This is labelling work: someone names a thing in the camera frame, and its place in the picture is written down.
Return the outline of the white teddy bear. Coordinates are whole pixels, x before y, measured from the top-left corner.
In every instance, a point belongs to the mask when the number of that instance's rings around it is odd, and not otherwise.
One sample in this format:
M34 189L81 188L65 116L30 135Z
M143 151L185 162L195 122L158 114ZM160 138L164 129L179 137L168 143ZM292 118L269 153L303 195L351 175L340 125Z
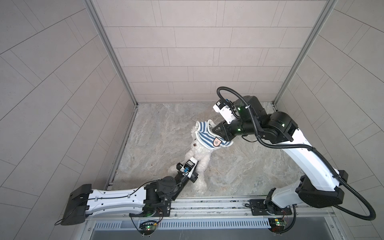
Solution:
M196 195L203 195L207 190L207 183L205 181L204 173L208 168L209 162L211 160L211 155L214 151L218 150L209 150L201 145L196 136L192 133L195 130L195 126L191 129L192 143L191 149L185 154L185 160L182 164L185 164L187 160L190 158L195 158L198 161L198 164L195 168L197 173L199 174L198 179L193 184L193 190Z

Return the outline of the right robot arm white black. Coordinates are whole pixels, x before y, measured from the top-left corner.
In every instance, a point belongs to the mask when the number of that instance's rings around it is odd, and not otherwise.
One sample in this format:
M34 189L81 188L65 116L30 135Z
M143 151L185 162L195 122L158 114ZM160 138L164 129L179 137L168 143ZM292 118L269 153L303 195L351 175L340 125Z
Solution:
M333 167L328 168L312 151L293 147L309 144L296 122L284 112L268 114L257 97L244 98L251 106L256 125L261 127L259 131L261 139L269 141L274 147L288 145L289 148L284 149L284 152L304 172L304 176L295 183L271 189L266 198L266 205L282 209L300 203L306 203L314 208L342 204L345 193L331 172ZM213 133L225 141L255 133L249 111L241 100L236 100L231 107L226 105L225 101L219 100L213 109L224 118L223 122L213 128Z

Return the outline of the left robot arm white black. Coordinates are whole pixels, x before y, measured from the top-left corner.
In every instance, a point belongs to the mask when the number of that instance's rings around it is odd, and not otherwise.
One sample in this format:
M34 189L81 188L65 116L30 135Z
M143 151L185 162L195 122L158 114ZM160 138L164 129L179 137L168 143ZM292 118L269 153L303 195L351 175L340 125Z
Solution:
M175 177L149 181L132 190L103 191L84 184L70 193L63 218L55 225L77 225L88 217L117 213L127 213L131 217L168 217L171 202L188 182L197 179L197 171L182 169Z

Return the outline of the blue white striped sweater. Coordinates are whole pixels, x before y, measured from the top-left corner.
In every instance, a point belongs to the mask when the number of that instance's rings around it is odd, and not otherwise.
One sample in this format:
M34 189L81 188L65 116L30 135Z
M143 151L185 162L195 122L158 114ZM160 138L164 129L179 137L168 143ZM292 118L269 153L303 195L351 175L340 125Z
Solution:
M196 122L195 130L192 133L196 136L197 141L209 150L232 146L233 141L226 141L224 138L213 133L215 126L216 124L212 120Z

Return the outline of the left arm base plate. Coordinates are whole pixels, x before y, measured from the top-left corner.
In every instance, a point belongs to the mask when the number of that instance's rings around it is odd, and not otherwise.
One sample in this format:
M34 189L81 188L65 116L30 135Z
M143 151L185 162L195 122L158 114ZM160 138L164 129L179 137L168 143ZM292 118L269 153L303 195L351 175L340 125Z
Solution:
M138 218L155 218L155 217L169 217L171 211L171 200L167 200L163 203L156 204L156 207L150 207L145 205L143 212L140 214L129 214L130 217Z

